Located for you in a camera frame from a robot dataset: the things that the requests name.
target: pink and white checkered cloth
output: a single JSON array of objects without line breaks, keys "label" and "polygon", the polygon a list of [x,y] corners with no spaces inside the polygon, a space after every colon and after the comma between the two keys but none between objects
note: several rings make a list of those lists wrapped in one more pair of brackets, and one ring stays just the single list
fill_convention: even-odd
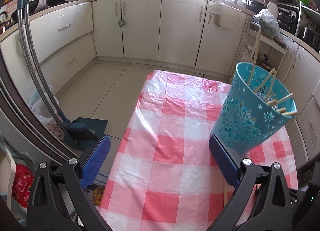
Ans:
[{"label": "pink and white checkered cloth", "polygon": [[[212,224],[232,192],[208,144],[229,89],[195,76],[148,75],[99,210],[114,231],[205,231]],[[261,165],[279,162],[288,186],[297,189],[284,127],[248,157]]]}]

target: metal screw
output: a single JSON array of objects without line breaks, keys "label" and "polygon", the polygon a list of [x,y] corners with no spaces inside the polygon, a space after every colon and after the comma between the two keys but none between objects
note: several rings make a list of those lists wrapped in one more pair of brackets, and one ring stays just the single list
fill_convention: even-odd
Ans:
[{"label": "metal screw", "polygon": [[78,160],[76,159],[76,158],[71,158],[70,160],[69,160],[69,164],[71,164],[71,165],[74,165],[74,164],[76,164],[78,162]]},{"label": "metal screw", "polygon": [[273,167],[275,167],[276,169],[280,169],[281,168],[281,165],[279,163],[274,163],[273,164]]},{"label": "metal screw", "polygon": [[47,167],[47,163],[42,162],[42,163],[40,164],[40,168],[45,168],[45,167]]},{"label": "metal screw", "polygon": [[251,161],[250,159],[248,159],[248,158],[245,158],[245,159],[243,160],[243,163],[244,163],[245,165],[251,165],[251,164],[252,164],[252,161]]}]

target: tile floor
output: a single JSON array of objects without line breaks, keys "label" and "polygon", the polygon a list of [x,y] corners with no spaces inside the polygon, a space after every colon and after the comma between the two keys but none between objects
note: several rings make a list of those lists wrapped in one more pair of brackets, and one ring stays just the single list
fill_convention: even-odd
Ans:
[{"label": "tile floor", "polygon": [[219,80],[167,67],[98,60],[60,96],[60,106],[70,120],[78,117],[108,120],[105,134],[111,138],[111,150],[101,171],[110,172],[145,78],[155,69]]}]

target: blue gripper pad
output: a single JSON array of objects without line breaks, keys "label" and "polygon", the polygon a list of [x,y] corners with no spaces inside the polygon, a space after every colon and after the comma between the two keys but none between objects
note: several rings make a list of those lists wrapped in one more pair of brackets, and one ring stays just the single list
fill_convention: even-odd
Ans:
[{"label": "blue gripper pad", "polygon": [[210,137],[209,149],[228,185],[236,189],[240,185],[238,167],[214,135]]},{"label": "blue gripper pad", "polygon": [[80,184],[83,189],[94,182],[110,148],[110,137],[105,135],[82,167]]}]

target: perforated basket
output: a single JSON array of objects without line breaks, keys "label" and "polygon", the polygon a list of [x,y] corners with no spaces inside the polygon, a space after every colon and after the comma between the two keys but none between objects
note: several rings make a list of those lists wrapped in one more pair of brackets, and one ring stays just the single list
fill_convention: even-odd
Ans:
[{"label": "perforated basket", "polygon": [[[285,107],[287,112],[296,111],[292,98],[278,106],[268,106],[265,98],[272,77],[255,94],[253,91],[268,75],[268,71],[256,66],[250,87],[247,85],[251,63],[238,63],[235,77],[211,134],[217,134],[226,146],[244,154],[264,142],[293,116],[284,116],[276,109]],[[279,100],[289,94],[284,85],[276,79],[269,100]]]}]

